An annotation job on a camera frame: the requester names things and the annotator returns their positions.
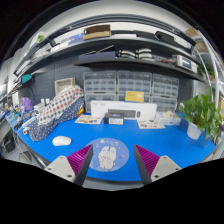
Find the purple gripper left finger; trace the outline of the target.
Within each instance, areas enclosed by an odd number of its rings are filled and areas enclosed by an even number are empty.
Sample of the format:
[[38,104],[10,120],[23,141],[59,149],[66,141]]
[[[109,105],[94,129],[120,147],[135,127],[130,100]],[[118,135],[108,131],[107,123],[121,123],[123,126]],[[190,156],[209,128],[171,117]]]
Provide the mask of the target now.
[[57,157],[45,171],[59,176],[69,182],[82,186],[93,156],[93,145],[90,144],[73,154]]

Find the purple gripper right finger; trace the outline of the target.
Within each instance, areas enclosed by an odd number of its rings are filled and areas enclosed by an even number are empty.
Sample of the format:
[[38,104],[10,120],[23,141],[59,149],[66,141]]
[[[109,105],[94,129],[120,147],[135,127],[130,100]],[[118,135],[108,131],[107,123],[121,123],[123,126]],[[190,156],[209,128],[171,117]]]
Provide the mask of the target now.
[[155,182],[181,169],[167,155],[158,156],[139,145],[134,145],[134,157],[144,185]]

